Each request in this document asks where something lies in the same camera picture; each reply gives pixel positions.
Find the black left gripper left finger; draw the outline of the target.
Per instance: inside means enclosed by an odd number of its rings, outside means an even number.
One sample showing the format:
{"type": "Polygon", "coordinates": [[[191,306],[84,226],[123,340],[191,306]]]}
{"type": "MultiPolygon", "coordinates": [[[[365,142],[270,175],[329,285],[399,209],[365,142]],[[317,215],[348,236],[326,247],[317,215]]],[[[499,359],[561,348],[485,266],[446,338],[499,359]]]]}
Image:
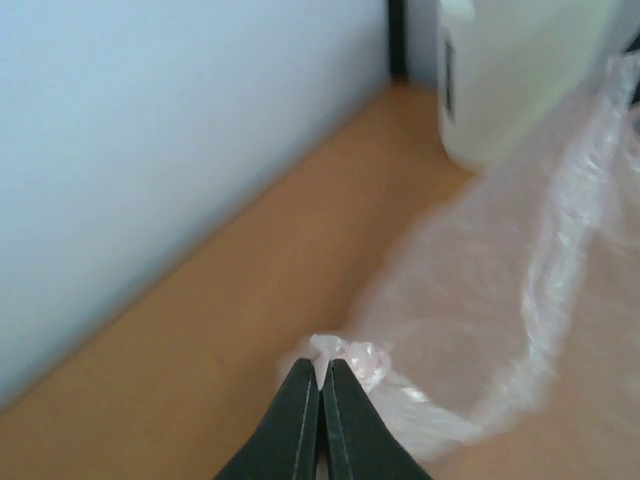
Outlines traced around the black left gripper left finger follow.
{"type": "Polygon", "coordinates": [[[308,359],[289,370],[255,432],[216,474],[218,480],[316,477],[320,390],[308,359]]]}

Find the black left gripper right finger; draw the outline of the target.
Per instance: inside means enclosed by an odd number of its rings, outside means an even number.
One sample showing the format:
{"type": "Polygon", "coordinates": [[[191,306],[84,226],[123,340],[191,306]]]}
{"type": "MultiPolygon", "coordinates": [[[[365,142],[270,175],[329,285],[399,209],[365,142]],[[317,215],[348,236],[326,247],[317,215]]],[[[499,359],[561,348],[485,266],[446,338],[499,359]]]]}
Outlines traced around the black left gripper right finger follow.
{"type": "Polygon", "coordinates": [[[387,429],[346,361],[329,362],[322,400],[331,479],[431,480],[387,429]]]}

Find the pink translucent plastic trash bag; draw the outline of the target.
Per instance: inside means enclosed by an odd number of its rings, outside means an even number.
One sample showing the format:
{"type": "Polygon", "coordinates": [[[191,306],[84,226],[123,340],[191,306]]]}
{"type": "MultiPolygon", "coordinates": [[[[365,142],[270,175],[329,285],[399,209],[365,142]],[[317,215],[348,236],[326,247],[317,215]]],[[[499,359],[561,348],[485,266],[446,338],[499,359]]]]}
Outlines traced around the pink translucent plastic trash bag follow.
{"type": "Polygon", "coordinates": [[[564,96],[502,164],[417,218],[346,327],[343,359],[400,443],[433,460],[544,412],[591,452],[639,444],[639,57],[564,96]]]}

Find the white plastic trash bin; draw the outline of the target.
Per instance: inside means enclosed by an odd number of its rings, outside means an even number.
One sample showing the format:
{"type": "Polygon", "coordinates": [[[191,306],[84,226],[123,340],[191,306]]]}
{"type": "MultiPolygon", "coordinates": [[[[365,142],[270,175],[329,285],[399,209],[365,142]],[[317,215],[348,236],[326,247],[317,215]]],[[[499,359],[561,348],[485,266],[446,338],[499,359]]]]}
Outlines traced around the white plastic trash bin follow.
{"type": "Polygon", "coordinates": [[[441,1],[442,144],[459,165],[503,160],[567,91],[638,28],[636,1],[441,1]]]}

